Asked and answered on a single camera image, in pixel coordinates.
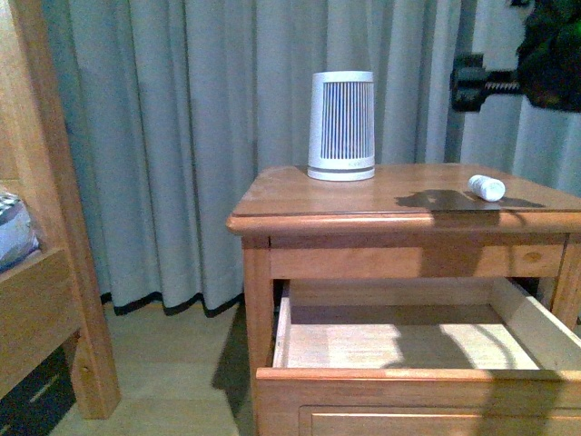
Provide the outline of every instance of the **white cylindrical device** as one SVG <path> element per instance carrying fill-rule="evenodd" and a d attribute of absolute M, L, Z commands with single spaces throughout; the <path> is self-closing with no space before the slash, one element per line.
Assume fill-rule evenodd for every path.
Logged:
<path fill-rule="evenodd" d="M 373 73 L 336 71 L 312 77 L 308 175 L 364 180 L 375 173 Z"/>
<path fill-rule="evenodd" d="M 487 202 L 497 202 L 507 190 L 500 180 L 480 174 L 470 177 L 468 189 Z"/>

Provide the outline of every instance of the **bedding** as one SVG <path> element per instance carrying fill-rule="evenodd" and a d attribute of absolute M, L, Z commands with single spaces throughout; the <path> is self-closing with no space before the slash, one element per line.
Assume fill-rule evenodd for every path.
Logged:
<path fill-rule="evenodd" d="M 0 273 L 38 248 L 30 214 L 23 201 L 0 190 Z"/>

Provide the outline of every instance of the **white small bottle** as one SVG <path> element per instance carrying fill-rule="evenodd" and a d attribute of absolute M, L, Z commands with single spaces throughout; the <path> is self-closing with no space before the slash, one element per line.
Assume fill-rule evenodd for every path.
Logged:
<path fill-rule="evenodd" d="M 468 189 L 487 202 L 497 202 L 507 191 L 505 184 L 498 179 L 480 174 L 470 177 Z"/>

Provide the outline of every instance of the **nightstand top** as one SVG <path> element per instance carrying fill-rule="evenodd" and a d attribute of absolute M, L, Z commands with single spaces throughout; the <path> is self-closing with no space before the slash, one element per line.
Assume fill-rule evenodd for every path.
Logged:
<path fill-rule="evenodd" d="M 502 180 L 505 197 L 489 203 L 472 194 L 468 179 L 475 174 Z M 377 165 L 375 177 L 358 182 L 324 182 L 309 178 L 306 168 L 282 166 L 257 177 L 228 222 L 239 234 L 293 233 L 302 224 L 308 233 L 365 232 L 366 225 L 375 231 L 573 232 L 581 230 L 581 198 L 459 163 Z"/>

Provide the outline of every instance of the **lower drawer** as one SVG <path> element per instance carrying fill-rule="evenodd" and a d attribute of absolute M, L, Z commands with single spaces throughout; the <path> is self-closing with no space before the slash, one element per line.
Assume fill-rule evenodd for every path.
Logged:
<path fill-rule="evenodd" d="M 581 421 L 570 416 L 488 416 L 470 410 L 436 408 L 300 408 L 300 435 L 351 436 L 578 434 Z"/>
<path fill-rule="evenodd" d="M 580 370 L 581 341 L 505 279 L 296 281 L 259 429 L 581 435 Z"/>

